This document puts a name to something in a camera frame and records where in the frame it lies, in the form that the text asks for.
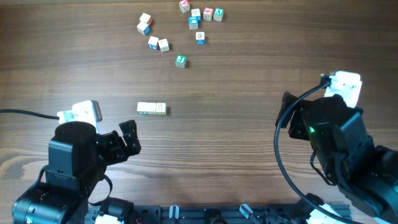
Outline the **plain white picture block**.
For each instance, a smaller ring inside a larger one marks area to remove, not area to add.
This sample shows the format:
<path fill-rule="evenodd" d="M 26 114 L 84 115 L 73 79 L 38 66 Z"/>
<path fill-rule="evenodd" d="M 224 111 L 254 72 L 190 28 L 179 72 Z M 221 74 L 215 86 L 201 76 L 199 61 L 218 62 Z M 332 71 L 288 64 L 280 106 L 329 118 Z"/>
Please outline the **plain white picture block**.
<path fill-rule="evenodd" d="M 147 114 L 147 103 L 146 102 L 138 102 L 137 103 L 137 112 L 139 114 Z"/>

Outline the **green-sided picture block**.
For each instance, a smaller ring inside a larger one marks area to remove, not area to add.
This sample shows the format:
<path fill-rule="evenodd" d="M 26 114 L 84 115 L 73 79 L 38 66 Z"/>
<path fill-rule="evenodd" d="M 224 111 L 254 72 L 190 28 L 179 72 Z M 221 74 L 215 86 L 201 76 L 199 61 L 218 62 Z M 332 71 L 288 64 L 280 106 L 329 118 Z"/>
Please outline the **green-sided picture block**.
<path fill-rule="evenodd" d="M 155 112 L 156 112 L 156 114 L 162 114 L 162 115 L 167 114 L 166 103 L 156 103 Z"/>

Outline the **red V block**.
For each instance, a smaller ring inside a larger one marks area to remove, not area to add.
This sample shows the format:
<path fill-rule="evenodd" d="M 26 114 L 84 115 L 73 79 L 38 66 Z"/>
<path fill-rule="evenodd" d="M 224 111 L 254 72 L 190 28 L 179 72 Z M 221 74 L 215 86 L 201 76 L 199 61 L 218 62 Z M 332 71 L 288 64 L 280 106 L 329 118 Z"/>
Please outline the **red V block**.
<path fill-rule="evenodd" d="M 146 112 L 147 114 L 157 114 L 156 112 L 157 103 L 146 103 Z"/>

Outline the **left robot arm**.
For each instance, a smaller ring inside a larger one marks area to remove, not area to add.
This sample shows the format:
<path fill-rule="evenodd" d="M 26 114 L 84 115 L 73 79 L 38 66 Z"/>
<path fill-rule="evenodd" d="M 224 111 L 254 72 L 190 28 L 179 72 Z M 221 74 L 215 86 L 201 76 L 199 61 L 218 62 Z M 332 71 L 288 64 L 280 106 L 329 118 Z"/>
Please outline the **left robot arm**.
<path fill-rule="evenodd" d="M 14 203 L 14 223 L 81 223 L 89 197 L 108 166 L 140 153 L 137 125 L 129 120 L 117 131 L 98 134 L 86 122 L 59 125 L 49 142 L 49 163 L 39 178 Z"/>

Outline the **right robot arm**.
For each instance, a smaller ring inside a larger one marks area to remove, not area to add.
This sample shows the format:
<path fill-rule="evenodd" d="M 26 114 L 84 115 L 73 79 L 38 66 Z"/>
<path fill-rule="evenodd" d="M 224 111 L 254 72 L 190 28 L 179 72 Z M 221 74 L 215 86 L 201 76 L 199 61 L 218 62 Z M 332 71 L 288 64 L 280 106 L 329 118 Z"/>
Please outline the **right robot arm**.
<path fill-rule="evenodd" d="M 334 95 L 299 101 L 282 97 L 279 117 L 294 139 L 310 141 L 324 181 L 335 185 L 354 207 L 370 217 L 397 223 L 397 151 L 374 145 L 362 109 L 347 106 Z"/>

